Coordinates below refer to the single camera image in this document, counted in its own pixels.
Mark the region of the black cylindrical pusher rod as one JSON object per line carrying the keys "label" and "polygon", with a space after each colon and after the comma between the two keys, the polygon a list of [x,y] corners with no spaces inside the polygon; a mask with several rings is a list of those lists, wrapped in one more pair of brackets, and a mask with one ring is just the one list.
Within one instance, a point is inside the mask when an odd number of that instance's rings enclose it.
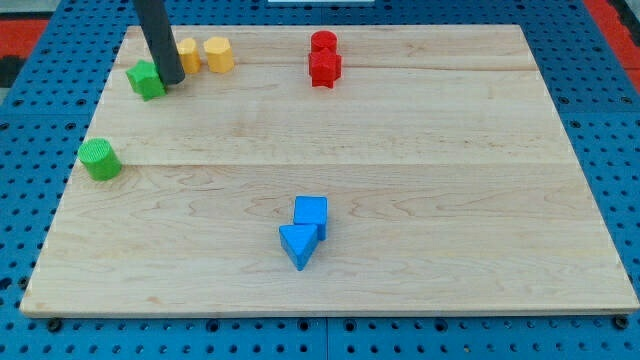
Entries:
{"label": "black cylindrical pusher rod", "polygon": [[133,6],[159,77],[165,85],[181,83],[186,75],[163,0],[133,0]]}

